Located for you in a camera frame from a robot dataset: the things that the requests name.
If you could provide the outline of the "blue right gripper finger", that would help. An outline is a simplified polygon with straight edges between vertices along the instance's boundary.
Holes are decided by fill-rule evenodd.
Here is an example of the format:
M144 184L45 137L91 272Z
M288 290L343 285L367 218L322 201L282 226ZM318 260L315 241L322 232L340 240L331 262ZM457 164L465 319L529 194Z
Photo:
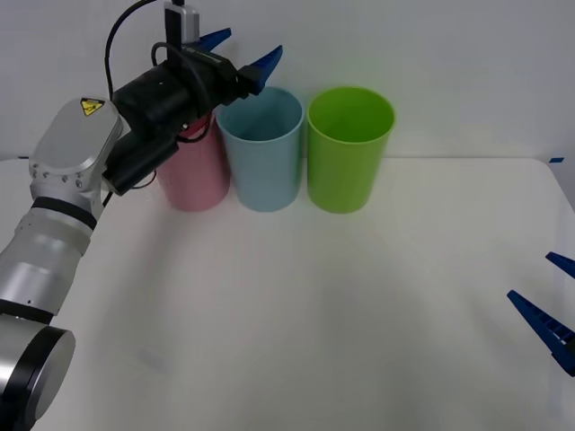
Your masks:
M574 331L511 290L507 298L549 349L555 362L568 375L574 375Z
M545 258L570 277L575 277L575 261L558 253L549 252Z

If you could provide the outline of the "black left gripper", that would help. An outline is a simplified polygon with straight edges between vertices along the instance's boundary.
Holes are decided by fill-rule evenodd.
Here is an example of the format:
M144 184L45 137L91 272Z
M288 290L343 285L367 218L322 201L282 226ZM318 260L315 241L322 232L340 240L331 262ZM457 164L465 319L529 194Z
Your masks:
M203 35L203 49L181 49L177 70L179 101L185 112L209 112L219 105L229 105L249 95L259 95L279 64L283 46L249 65L237 68L230 59L213 53L232 35L230 28Z

